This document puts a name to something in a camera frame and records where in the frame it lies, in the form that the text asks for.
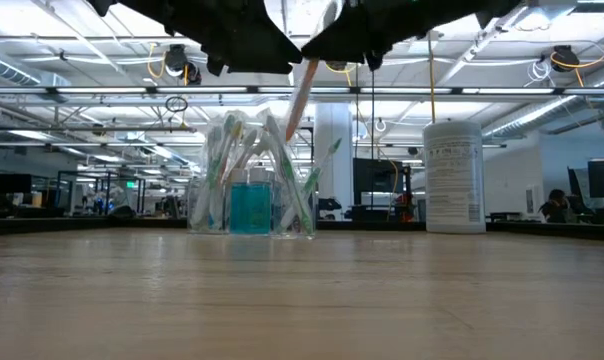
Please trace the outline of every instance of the label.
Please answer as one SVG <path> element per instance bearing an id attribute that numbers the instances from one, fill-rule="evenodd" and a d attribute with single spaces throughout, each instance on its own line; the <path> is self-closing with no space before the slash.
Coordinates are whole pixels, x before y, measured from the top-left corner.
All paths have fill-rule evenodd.
<path id="1" fill-rule="evenodd" d="M 429 139 L 425 158 L 427 222 L 484 223 L 482 140 L 476 136 Z"/>

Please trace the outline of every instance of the person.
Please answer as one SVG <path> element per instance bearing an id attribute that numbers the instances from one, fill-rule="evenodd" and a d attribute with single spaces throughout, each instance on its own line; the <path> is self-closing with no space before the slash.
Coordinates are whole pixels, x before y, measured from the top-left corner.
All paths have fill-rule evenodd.
<path id="1" fill-rule="evenodd" d="M 539 212 L 544 215 L 547 223 L 566 224 L 569 217 L 569 202 L 566 199 L 566 194 L 560 189 L 554 189 L 549 194 L 547 201 Z"/>

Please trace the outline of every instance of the table surface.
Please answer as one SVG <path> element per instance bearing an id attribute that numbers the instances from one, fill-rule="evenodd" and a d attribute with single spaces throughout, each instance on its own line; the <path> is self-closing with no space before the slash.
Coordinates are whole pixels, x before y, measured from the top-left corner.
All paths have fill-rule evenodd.
<path id="1" fill-rule="evenodd" d="M 604 242 L 4 236 L 0 359 L 604 359 Z"/>

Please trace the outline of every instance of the pillar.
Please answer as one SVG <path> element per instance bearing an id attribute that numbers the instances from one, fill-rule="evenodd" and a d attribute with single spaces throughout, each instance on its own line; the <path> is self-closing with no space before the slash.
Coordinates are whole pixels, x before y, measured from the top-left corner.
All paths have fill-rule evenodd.
<path id="1" fill-rule="evenodd" d="M 322 161 L 329 148 L 342 139 L 340 148 L 327 163 L 319 181 L 319 198 L 335 198 L 342 210 L 332 212 L 337 221 L 353 205 L 353 141 L 349 104 L 320 103 L 315 110 L 315 162 Z"/>

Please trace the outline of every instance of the blue liquid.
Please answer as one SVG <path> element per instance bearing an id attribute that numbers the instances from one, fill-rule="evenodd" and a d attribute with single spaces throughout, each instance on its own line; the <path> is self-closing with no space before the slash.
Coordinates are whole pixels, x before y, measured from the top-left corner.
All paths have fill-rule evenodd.
<path id="1" fill-rule="evenodd" d="M 268 235 L 271 231 L 271 186 L 268 183 L 233 184 L 231 233 Z"/>

